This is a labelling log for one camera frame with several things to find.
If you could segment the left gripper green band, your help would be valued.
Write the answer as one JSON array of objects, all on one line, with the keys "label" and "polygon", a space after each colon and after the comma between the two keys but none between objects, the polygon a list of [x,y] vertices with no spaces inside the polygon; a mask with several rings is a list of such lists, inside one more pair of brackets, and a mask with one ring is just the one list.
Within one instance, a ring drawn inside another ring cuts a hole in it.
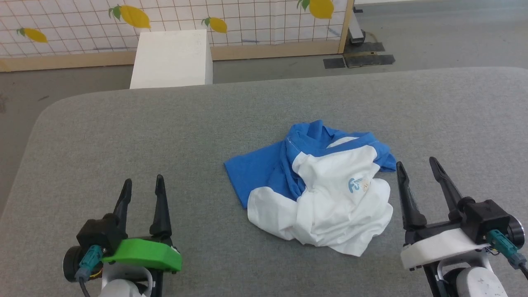
[{"label": "left gripper green band", "polygon": [[111,244],[119,244],[113,254],[106,254],[102,263],[121,263],[147,269],[176,273],[182,270],[183,258],[172,241],[172,226],[164,177],[156,177],[156,207],[151,236],[128,238],[126,233],[128,205],[132,197],[132,180],[126,179],[111,214],[105,214],[104,230]]}]

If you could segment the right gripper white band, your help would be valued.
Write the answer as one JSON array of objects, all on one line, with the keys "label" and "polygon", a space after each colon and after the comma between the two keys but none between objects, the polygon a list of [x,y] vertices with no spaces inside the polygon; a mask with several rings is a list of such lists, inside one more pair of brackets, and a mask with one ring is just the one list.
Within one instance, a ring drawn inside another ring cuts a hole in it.
[{"label": "right gripper white band", "polygon": [[[462,196],[437,158],[430,157],[429,163],[435,180],[441,185],[449,210],[450,222],[467,222],[464,207],[468,203],[474,203],[475,200],[469,196]],[[475,244],[460,228],[442,231],[425,239],[415,239],[417,232],[430,231],[431,229],[424,228],[427,225],[427,219],[417,208],[410,188],[409,176],[400,161],[396,162],[396,172],[402,223],[404,230],[406,230],[405,246],[400,254],[403,268],[414,269],[435,262],[442,265],[466,262],[492,271],[486,253],[486,248],[490,244]]]}]

